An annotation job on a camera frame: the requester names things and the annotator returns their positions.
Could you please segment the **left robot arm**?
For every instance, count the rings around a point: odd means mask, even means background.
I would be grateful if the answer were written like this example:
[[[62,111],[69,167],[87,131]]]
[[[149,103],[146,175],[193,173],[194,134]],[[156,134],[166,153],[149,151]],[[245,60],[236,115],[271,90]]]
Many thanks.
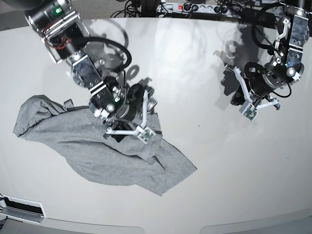
[[[244,74],[238,68],[233,73],[240,83],[231,99],[231,105],[240,106],[248,102],[258,107],[262,100],[270,101],[270,94],[276,89],[291,86],[302,76],[303,47],[310,36],[309,18],[312,2],[310,0],[282,0],[271,3],[254,14],[252,38],[259,48],[265,49],[271,60],[260,65],[248,62]],[[277,22],[278,35],[273,42],[262,44],[257,35],[262,32],[257,27],[260,19],[273,8],[281,7],[283,15]]]

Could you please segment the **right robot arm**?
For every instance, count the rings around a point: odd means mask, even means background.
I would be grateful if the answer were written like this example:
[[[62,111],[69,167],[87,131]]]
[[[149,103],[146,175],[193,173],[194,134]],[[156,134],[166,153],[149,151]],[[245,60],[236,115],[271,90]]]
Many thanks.
[[[127,87],[120,82],[132,62],[129,50],[111,39],[92,36],[69,0],[24,0],[28,24],[39,35],[54,63],[67,62],[74,81],[91,94],[88,105],[93,115],[104,121],[111,135],[139,135],[151,132],[148,126],[148,88]],[[116,68],[106,68],[105,60],[92,59],[87,46],[92,42],[110,45],[125,56]]]

